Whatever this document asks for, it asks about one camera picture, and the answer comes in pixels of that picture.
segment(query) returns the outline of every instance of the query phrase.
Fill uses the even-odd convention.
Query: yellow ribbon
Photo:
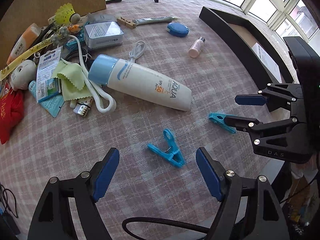
[[[50,45],[51,38],[47,38],[44,41],[41,41],[37,45],[33,46],[32,48],[28,49],[24,53],[22,53],[19,57],[17,57],[14,61],[12,61],[7,67],[5,67],[0,72],[0,81],[6,78],[15,68],[23,61],[25,61],[28,57],[30,57],[32,54],[37,52],[38,50],[43,49],[44,47]]]

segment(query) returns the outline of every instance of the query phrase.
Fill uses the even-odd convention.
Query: white charging cable
[[[129,52],[130,61],[135,62],[136,59],[141,57],[141,55],[145,50],[146,50],[146,43],[144,41],[137,41],[132,51]]]
[[[78,38],[76,36],[73,35],[69,35],[71,38],[74,38],[78,44],[78,48],[79,48],[79,60],[80,60],[80,66],[82,68],[82,73],[83,73],[83,79],[84,79],[84,83],[87,85],[90,93],[92,94],[94,101],[96,102],[96,106],[97,109],[100,113],[106,113],[109,111],[114,111],[116,109],[116,101],[113,99],[113,97],[109,94],[107,94],[105,91],[102,90],[102,88],[97,85],[96,83],[89,81],[88,79],[88,71],[84,65],[84,61],[83,61],[83,55],[81,52],[81,45],[80,45],[80,41],[78,40]],[[64,63],[66,64],[73,64],[72,62],[68,62],[64,59],[61,59]],[[103,107],[103,102],[101,100],[101,98],[99,97],[99,95],[97,94],[97,92],[99,93],[99,95],[101,95],[103,98],[109,100],[109,106],[107,108],[102,108]]]

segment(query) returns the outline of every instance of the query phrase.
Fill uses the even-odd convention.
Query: small pink bottle
[[[204,46],[204,42],[205,42],[204,37],[200,37],[199,40],[196,40],[195,43],[189,49],[188,55],[193,58],[198,57]]]

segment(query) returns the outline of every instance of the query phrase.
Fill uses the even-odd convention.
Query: blue clothespin
[[[209,120],[220,125],[224,130],[227,130],[228,132],[230,133],[236,133],[236,129],[234,129],[233,127],[230,127],[228,125],[226,125],[224,123],[224,118],[227,116],[227,115],[233,115],[235,116],[234,114],[220,114],[220,113],[210,113],[209,114]]]
[[[162,158],[166,159],[173,166],[181,168],[185,164],[185,161],[182,157],[180,149],[174,141],[172,132],[169,129],[164,129],[163,135],[169,145],[169,148],[165,152],[159,150],[151,143],[147,145],[148,149],[153,151],[155,154],[160,155]]]

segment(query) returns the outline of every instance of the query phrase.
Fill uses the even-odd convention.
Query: green cleaning cloth
[[[65,101],[92,97],[84,83],[82,68],[79,64],[66,64],[60,61],[52,72],[51,78],[60,78],[62,95]]]

